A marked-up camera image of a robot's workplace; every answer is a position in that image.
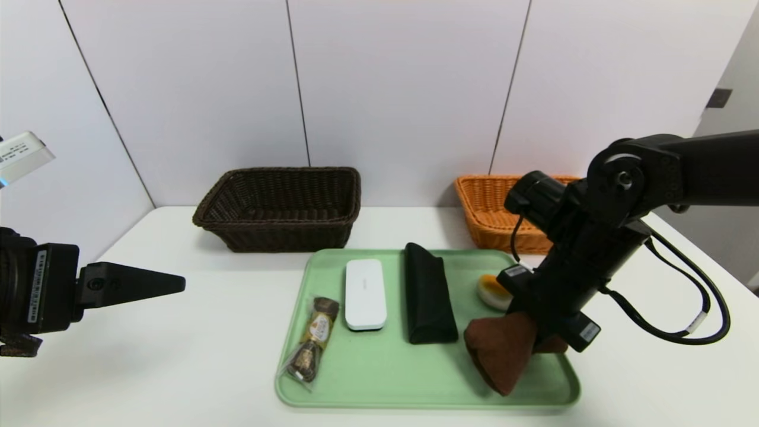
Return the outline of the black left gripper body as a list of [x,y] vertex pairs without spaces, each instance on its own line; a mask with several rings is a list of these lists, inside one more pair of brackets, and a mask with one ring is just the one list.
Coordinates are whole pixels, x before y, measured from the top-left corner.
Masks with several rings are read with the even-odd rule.
[[78,246],[39,245],[3,227],[1,249],[2,333],[67,330],[74,317]]

